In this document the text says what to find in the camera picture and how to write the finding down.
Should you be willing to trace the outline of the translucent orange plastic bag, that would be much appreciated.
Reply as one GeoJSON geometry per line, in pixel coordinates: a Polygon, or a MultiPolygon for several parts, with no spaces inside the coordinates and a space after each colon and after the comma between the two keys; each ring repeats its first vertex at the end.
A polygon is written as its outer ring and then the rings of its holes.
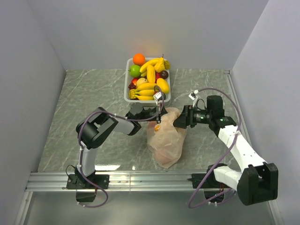
{"type": "Polygon", "coordinates": [[[160,123],[148,123],[147,146],[159,166],[168,169],[182,155],[187,130],[173,125],[181,114],[179,109],[168,107],[166,111],[167,114],[162,116],[160,123]]]}

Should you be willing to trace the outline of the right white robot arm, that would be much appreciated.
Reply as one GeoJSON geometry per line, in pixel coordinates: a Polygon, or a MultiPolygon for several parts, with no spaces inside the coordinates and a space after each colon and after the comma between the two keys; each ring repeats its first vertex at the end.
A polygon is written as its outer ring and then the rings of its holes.
{"type": "Polygon", "coordinates": [[[207,124],[228,147],[240,167],[238,172],[221,162],[210,165],[198,187],[204,183],[211,187],[224,184],[236,191],[244,205],[277,199],[278,168],[274,163],[267,163],[260,157],[240,133],[237,123],[231,117],[225,116],[221,96],[208,96],[205,109],[184,106],[181,115],[173,123],[176,128],[193,128],[197,124],[207,124]]]}

